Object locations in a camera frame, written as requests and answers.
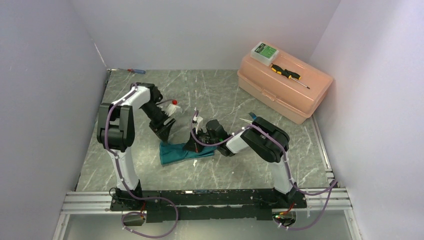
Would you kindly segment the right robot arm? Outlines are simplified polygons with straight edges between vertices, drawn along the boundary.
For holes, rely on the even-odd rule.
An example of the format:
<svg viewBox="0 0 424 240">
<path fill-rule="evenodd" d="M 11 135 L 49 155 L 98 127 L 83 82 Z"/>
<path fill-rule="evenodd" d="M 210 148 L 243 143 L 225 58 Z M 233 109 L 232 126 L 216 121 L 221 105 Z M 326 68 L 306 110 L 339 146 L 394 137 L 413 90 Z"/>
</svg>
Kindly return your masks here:
<svg viewBox="0 0 424 240">
<path fill-rule="evenodd" d="M 295 201 L 294 181 L 287 173 L 287 151 L 289 150 L 289 135 L 268 120 L 255 116 L 251 127 L 243 128 L 237 133 L 227 133 L 218 120 L 213 119 L 206 123 L 203 131 L 199 127 L 201 118 L 195 116 L 192 123 L 196 123 L 183 145 L 185 151 L 200 153 L 205 147 L 216 147 L 226 157 L 246 150 L 253 150 L 259 157 L 268 163 L 274 182 L 276 203 L 287 208 Z"/>
</svg>

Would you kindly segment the teal cloth napkin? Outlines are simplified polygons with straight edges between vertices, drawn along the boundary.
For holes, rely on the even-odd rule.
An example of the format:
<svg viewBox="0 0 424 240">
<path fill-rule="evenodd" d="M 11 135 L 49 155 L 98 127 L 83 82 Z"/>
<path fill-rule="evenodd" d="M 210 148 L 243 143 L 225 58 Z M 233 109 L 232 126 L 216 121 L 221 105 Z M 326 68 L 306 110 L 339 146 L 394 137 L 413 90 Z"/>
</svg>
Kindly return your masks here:
<svg viewBox="0 0 424 240">
<path fill-rule="evenodd" d="M 173 164 L 187 159 L 197 159 L 215 155 L 216 146 L 204 147 L 200 152 L 184 150 L 184 143 L 170 144 L 161 142 L 159 145 L 159 159 L 162 166 Z"/>
</svg>

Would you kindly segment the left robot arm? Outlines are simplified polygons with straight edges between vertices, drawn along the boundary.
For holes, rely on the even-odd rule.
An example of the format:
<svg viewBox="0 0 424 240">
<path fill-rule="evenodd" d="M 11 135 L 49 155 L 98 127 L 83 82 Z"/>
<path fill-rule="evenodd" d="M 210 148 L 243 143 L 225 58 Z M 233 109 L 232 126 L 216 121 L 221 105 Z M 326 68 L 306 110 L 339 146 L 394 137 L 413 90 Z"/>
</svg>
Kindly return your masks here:
<svg viewBox="0 0 424 240">
<path fill-rule="evenodd" d="M 144 203 L 131 150 L 136 136 L 134 111 L 143 110 L 150 120 L 150 129 L 166 143 L 176 120 L 158 106 L 162 99 L 163 95 L 153 83 L 135 82 L 123 97 L 99 107 L 96 138 L 113 162 L 116 193 L 124 195 L 123 202 L 131 210 L 139 209 Z"/>
</svg>

